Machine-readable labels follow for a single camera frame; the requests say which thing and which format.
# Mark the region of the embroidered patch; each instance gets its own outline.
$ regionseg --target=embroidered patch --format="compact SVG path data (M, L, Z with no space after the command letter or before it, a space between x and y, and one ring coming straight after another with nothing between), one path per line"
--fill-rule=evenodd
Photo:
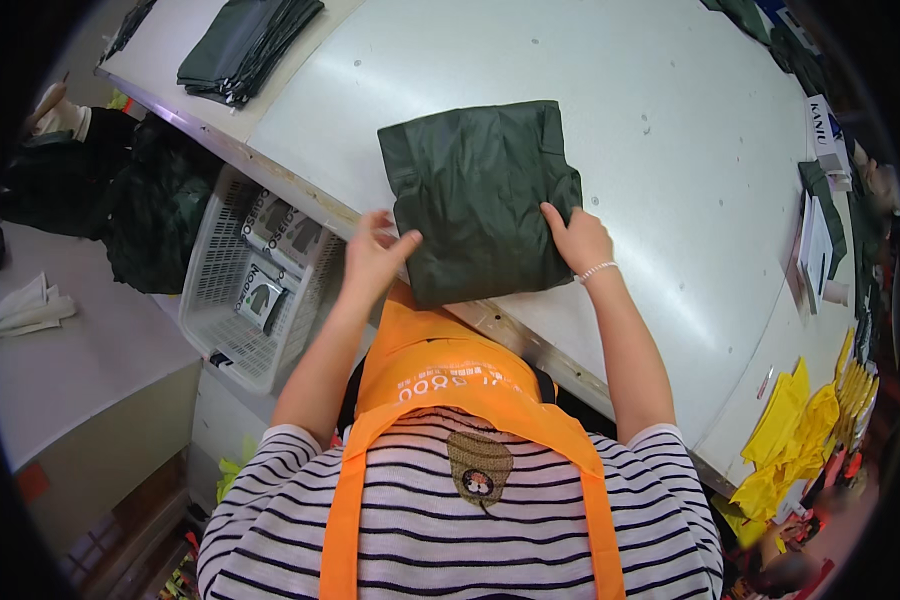
M447 437L450 474L460 497L486 509L504 493L507 478L514 469L514 455L493 439L464 431Z

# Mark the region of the dark green raincoat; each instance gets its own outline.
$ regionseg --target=dark green raincoat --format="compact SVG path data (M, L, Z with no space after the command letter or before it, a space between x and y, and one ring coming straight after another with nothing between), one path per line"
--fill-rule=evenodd
M572 281L540 213L549 202L569 222L582 203L556 102L450 110L377 136L397 229L423 234L407 261L418 308Z

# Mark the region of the orange apron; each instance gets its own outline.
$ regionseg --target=orange apron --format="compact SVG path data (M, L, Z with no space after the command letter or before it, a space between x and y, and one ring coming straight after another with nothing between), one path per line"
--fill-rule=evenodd
M319 597L357 597L357 546L367 450L401 416L452 406L500 431L562 454L579 469L583 507L601 600L624 598L604 467L580 423L555 404L542 404L537 378L504 346L468 329L443 309L417 311L410 288L397 282L363 367L356 421L343 450L327 517Z

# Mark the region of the woman's left hand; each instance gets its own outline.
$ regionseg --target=woman's left hand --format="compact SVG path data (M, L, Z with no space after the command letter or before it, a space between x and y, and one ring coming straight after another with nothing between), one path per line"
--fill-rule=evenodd
M394 224L386 210L360 217L357 232L346 245L340 300L370 310L394 282L400 265L414 253L423 235L414 229L396 239L385 228Z

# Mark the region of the stack of folded bags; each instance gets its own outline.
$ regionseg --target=stack of folded bags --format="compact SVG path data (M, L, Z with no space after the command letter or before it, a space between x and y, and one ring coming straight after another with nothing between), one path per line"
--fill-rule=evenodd
M176 71L188 94L242 108L257 95L320 0L230 0Z

